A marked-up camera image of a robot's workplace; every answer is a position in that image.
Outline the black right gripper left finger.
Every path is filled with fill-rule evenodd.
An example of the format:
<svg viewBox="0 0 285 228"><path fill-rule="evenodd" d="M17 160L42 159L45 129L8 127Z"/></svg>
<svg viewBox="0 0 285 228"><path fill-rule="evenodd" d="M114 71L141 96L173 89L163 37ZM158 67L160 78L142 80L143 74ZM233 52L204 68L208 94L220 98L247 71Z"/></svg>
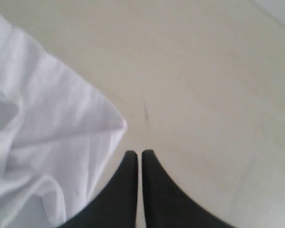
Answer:
<svg viewBox="0 0 285 228"><path fill-rule="evenodd" d="M127 151L99 194L62 228L134 228L138 198L138 156Z"/></svg>

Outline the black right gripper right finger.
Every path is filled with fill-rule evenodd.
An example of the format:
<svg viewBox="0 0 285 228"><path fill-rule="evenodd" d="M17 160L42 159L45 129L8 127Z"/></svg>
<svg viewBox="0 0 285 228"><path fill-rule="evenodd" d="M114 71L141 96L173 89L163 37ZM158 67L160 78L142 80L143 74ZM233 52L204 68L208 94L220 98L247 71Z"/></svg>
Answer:
<svg viewBox="0 0 285 228"><path fill-rule="evenodd" d="M142 193L148 228L230 228L194 202L165 171L153 150L142 152Z"/></svg>

